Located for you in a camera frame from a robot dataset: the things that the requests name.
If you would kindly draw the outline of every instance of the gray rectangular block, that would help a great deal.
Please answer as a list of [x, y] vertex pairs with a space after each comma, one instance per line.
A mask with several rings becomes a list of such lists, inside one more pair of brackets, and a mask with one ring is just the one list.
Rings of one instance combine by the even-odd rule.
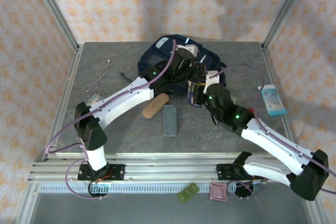
[[163, 106], [162, 112], [163, 136], [177, 136], [177, 108], [175, 105]]

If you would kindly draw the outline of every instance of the orange floral wallpaper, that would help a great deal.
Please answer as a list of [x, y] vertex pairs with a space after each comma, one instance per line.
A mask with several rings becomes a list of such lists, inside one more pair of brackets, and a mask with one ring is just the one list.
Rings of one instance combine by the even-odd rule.
[[12, 223], [73, 55], [43, 0], [0, 0], [0, 223]]
[[[297, 0], [270, 46], [293, 130], [302, 146], [320, 148], [336, 170], [336, 2]], [[329, 176], [325, 188], [336, 190]], [[320, 193], [330, 223], [336, 196]]]
[[263, 41], [284, 0], [56, 0], [78, 43], [185, 34]]

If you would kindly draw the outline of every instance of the gray mat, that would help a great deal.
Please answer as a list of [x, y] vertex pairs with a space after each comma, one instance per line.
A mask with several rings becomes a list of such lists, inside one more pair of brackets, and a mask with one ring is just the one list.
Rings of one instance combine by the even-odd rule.
[[[101, 69], [111, 60], [110, 71], [101, 81], [102, 97], [106, 98], [129, 83], [120, 76], [119, 71], [134, 80], [138, 76], [137, 62], [148, 49], [148, 42], [88, 42], [85, 43], [79, 62], [74, 85], [67, 106], [64, 124], [74, 119], [75, 107], [88, 99], [93, 92], [83, 91], [87, 83], [93, 83]], [[203, 46], [217, 53], [227, 65], [245, 62], [258, 68], [269, 84], [268, 72], [258, 42], [204, 42]], [[257, 86], [258, 74], [238, 67], [228, 70], [227, 87], [237, 97], [236, 103], [252, 107]], [[259, 146], [226, 132], [215, 126], [205, 108], [196, 109], [186, 103], [186, 94], [170, 95], [169, 104], [177, 107], [177, 137], [164, 138], [162, 132], [162, 111], [155, 117], [145, 119], [141, 111], [148, 102], [138, 105], [113, 121], [106, 129], [107, 153], [152, 153], [152, 152], [262, 152]], [[285, 135], [279, 116], [269, 117], [264, 103], [258, 106], [259, 114], [266, 124]], [[74, 129], [66, 131], [58, 141], [63, 147], [78, 141]]]
[[249, 200], [217, 202], [208, 194], [197, 194], [185, 204], [176, 194], [115, 194], [94, 202], [71, 194], [39, 194], [31, 223], [310, 224], [311, 220], [303, 199], [284, 185], [269, 183]]

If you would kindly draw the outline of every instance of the metal corner post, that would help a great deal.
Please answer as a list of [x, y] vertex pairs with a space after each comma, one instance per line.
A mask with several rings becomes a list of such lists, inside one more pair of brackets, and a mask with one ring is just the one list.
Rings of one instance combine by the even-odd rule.
[[282, 23], [286, 19], [287, 15], [289, 14], [290, 10], [292, 9], [294, 3], [296, 0], [285, 0], [282, 8], [280, 9], [279, 14], [277, 15], [270, 31], [268, 32], [265, 40], [263, 43], [261, 43], [262, 49], [267, 48], [272, 40], [274, 39], [275, 35], [279, 31]]
[[55, 18], [58, 27], [61, 29], [62, 33], [65, 35], [69, 45], [74, 51], [78, 49], [78, 43], [70, 30], [68, 23], [66, 22], [62, 12], [60, 11], [55, 0], [44, 0], [51, 14]]

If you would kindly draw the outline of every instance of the gray tabletop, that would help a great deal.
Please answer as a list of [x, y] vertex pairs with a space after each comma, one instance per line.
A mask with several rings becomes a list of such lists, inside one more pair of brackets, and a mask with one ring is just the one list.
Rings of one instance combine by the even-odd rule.
[[[110, 59], [109, 72], [101, 80], [101, 96], [106, 98], [129, 84], [121, 77], [124, 72], [134, 80], [138, 76], [137, 62], [141, 55], [152, 45], [149, 42], [87, 42], [84, 44], [77, 69], [74, 85], [67, 105], [64, 124], [74, 119], [78, 103], [87, 102], [93, 90], [85, 92], [84, 86], [94, 83], [101, 69]], [[217, 53], [227, 65], [239, 62], [251, 64], [264, 75], [270, 84], [265, 61], [258, 42], [204, 42], [203, 46]], [[237, 97], [236, 104], [252, 107], [253, 99], [260, 85], [258, 74], [245, 67], [238, 67], [226, 72], [227, 88]], [[205, 108], [196, 109], [186, 103], [186, 94], [170, 95], [169, 104], [177, 107], [177, 137], [163, 137], [162, 111], [152, 119], [141, 114], [148, 102], [144, 102], [114, 120], [104, 131], [108, 137], [105, 144], [107, 153], [174, 153], [174, 152], [223, 152], [242, 151], [262, 152], [259, 146], [226, 132], [215, 126]], [[268, 116], [264, 103], [258, 105], [262, 120], [285, 135], [285, 129], [279, 116]], [[64, 147], [78, 141], [74, 129], [67, 130], [58, 140], [57, 147]], [[69, 152], [81, 152], [78, 149]]]

